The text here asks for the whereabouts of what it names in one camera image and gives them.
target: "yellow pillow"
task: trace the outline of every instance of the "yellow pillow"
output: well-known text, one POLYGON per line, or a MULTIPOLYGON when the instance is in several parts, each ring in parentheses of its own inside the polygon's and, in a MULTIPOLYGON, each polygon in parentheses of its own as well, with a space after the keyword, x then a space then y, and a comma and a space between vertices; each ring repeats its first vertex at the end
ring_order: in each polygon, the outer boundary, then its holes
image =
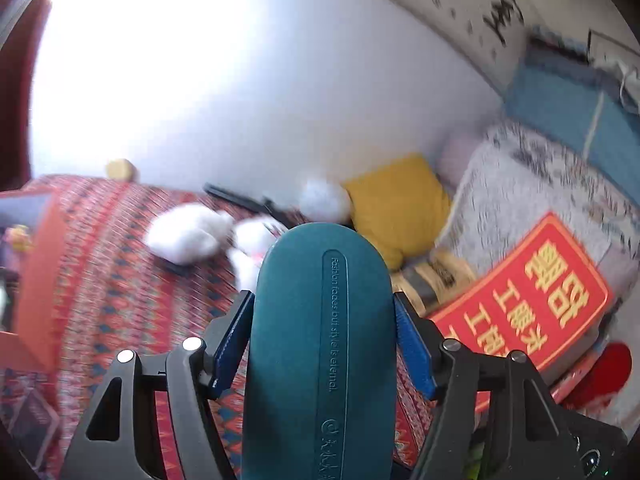
POLYGON ((353 226, 390 270, 433 247, 451 207, 419 153, 355 178, 344 188, 353 202, 353 226))

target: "striped fabric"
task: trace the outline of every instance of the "striped fabric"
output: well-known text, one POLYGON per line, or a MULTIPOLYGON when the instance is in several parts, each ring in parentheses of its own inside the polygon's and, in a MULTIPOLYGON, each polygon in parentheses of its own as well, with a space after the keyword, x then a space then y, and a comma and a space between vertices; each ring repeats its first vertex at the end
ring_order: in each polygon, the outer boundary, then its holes
MULTIPOLYGON (((26 188, 40 186, 59 192, 67 224, 51 322, 58 366, 49 375, 2 370, 0 416, 6 424, 28 388, 44 394, 61 419, 43 472, 46 478, 56 478, 82 411, 118 350, 165 352, 185 337, 201 334, 212 318, 228 310, 235 296, 234 277, 223 254, 184 276, 160 266, 142 243, 151 219, 195 200, 238 220, 252 214, 203 194, 98 178, 44 176, 26 188)), ((212 403, 218 431, 238 473, 245 377, 246 356, 232 388, 212 403)), ((157 394, 156 401, 167 475, 177 480, 182 473, 166 395, 157 394)), ((415 463, 430 421, 431 404, 418 394, 398 355, 396 454, 407 465, 415 463)))

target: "pink pillow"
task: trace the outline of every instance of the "pink pillow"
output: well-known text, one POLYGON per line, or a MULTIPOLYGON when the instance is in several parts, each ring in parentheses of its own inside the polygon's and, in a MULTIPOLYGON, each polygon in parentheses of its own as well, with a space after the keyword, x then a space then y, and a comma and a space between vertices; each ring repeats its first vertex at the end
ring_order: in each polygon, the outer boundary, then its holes
POLYGON ((457 188, 471 156, 482 140, 481 134, 477 132, 464 131, 451 134, 445 141, 436 163, 435 170, 440 181, 457 188))
POLYGON ((614 297, 626 300, 638 280, 638 261, 612 244, 600 260, 598 271, 609 284, 614 297))

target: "green object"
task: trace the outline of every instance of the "green object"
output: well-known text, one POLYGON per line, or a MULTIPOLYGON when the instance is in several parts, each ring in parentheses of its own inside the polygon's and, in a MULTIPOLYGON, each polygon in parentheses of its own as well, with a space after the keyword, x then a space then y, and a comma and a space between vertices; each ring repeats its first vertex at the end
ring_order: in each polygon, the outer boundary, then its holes
POLYGON ((396 321, 388 271, 356 232, 305 224, 262 264, 247 371, 244 480, 388 480, 396 321))
POLYGON ((476 444, 469 450, 469 454, 466 457, 466 465, 465 465, 464 478, 466 480, 478 480, 483 453, 484 453, 484 442, 481 444, 476 444))

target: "white fluffy ball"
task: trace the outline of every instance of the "white fluffy ball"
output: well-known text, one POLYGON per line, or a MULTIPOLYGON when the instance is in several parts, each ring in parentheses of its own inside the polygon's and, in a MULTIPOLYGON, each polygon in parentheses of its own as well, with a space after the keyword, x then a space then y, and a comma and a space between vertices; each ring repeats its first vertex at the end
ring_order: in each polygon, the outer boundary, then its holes
POLYGON ((312 222, 343 224, 351 215, 351 198, 339 184, 314 178, 302 190, 298 207, 312 222))
POLYGON ((248 218, 234 226, 234 245, 248 256, 264 257, 285 231, 287 228, 271 216, 248 218))
POLYGON ((236 289, 238 292, 241 290, 250 290, 255 293, 262 261, 257 261, 244 254, 240 249, 236 248, 227 250, 226 257, 229 258, 229 261, 234 268, 236 289))
POLYGON ((153 219, 145 244, 156 256, 189 265, 213 256, 226 242, 234 220, 200 203, 176 206, 153 219))

